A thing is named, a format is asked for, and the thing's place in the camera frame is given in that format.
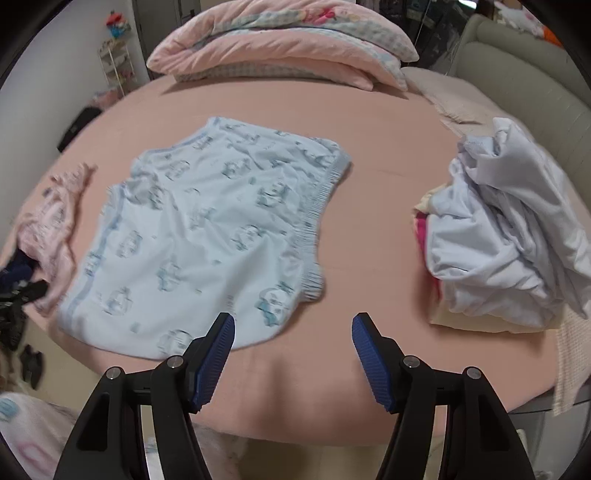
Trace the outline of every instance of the pink towel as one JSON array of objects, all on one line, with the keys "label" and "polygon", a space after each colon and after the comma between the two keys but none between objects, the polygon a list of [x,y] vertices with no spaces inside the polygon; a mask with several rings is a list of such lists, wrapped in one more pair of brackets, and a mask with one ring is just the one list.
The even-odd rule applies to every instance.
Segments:
[{"label": "pink towel", "polygon": [[70,237],[76,222],[76,208],[93,169],[85,163],[76,171],[51,178],[45,201],[33,213],[24,214],[17,225],[17,245],[37,260],[49,281],[49,289],[35,307],[48,316],[66,292],[76,264],[70,250]]}]

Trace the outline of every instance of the crumpled white shirt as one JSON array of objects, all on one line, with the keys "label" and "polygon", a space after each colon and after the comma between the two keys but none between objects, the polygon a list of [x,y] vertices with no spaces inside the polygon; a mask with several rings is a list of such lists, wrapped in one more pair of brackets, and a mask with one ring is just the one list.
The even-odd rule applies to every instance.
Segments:
[{"label": "crumpled white shirt", "polygon": [[450,311],[545,327],[566,302],[587,319],[589,241],[565,173],[512,120],[464,137],[428,206],[426,263]]}]

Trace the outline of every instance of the blue gripper pad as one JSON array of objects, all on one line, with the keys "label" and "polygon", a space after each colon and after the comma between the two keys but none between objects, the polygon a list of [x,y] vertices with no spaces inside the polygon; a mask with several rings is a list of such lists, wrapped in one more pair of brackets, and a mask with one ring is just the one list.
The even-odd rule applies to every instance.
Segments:
[{"label": "blue gripper pad", "polygon": [[193,405],[200,410],[212,399],[217,381],[222,374],[230,349],[234,343],[235,325],[232,315],[228,315],[222,328],[205,356],[201,368],[195,375],[195,395]]},{"label": "blue gripper pad", "polygon": [[386,410],[392,411],[395,400],[392,396],[390,374],[378,347],[363,324],[361,315],[353,319],[352,333],[353,344],[374,393],[375,401],[383,405]]}]

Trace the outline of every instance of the white wall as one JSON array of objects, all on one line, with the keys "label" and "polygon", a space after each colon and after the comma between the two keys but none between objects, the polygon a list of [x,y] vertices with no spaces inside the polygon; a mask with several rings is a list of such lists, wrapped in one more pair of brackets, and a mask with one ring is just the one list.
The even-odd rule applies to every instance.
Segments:
[{"label": "white wall", "polygon": [[[64,131],[107,87],[97,55],[111,10],[132,20],[128,0],[73,0],[35,36],[0,89],[0,241],[22,202],[59,156]],[[139,41],[129,45],[148,81]]]}]

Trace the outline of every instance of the pink bed sheet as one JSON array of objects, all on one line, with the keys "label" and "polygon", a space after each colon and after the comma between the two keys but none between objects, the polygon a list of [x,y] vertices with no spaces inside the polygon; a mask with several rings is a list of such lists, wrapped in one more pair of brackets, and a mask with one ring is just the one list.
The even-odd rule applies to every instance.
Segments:
[{"label": "pink bed sheet", "polygon": [[[96,164],[73,235],[73,253],[81,259],[95,234],[106,188],[128,176],[133,158],[148,148],[175,143],[213,115],[333,139],[351,154],[353,166],[322,219],[323,298],[301,306],[279,337],[232,352],[198,422],[221,432],[283,442],[387,442],[395,417],[374,401],[351,341],[351,320],[362,311],[405,353],[418,355],[434,368],[482,368],[506,408],[553,385],[554,333],[491,335],[429,325],[429,280],[413,238],[411,211],[427,190],[446,181],[456,137],[417,95],[390,87],[364,92],[314,81],[175,84],[164,77],[89,125],[22,211],[40,202],[50,175],[81,161]],[[3,259],[13,247],[10,239]],[[31,308],[28,314],[69,354],[97,372],[112,365],[127,372],[155,365],[87,346],[57,330],[52,318]],[[440,411],[436,433],[443,427]]]}]

